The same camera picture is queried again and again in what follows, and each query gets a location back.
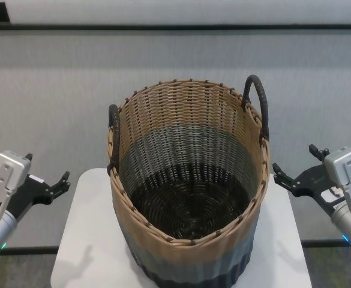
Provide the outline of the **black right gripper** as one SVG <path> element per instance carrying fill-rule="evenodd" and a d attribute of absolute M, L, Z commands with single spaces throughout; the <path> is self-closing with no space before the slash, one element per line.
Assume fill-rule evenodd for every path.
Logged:
<path fill-rule="evenodd" d="M 314 144 L 309 144 L 308 150 L 312 156 L 322 164 L 303 171 L 296 179 L 285 174 L 277 163 L 272 164 L 274 171 L 274 182 L 291 192 L 295 197 L 307 196 L 312 198 L 329 217 L 335 212 L 334 206 L 345 201 L 344 197 L 327 202 L 322 197 L 322 192 L 330 190 L 335 183 L 330 179 L 328 172 L 323 165 L 328 155 L 328 148 L 318 149 Z"/>

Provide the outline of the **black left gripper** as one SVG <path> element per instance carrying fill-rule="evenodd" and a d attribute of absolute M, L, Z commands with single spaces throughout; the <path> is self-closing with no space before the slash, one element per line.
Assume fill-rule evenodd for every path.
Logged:
<path fill-rule="evenodd" d="M 33 155 L 28 153 L 25 158 L 32 161 Z M 61 179 L 49 186 L 44 181 L 38 180 L 34 175 L 28 175 L 25 182 L 17 189 L 8 203 L 6 210 L 20 221 L 30 208 L 37 204 L 49 205 L 52 200 L 66 193 L 71 183 L 68 182 L 70 172 L 66 171 Z"/>

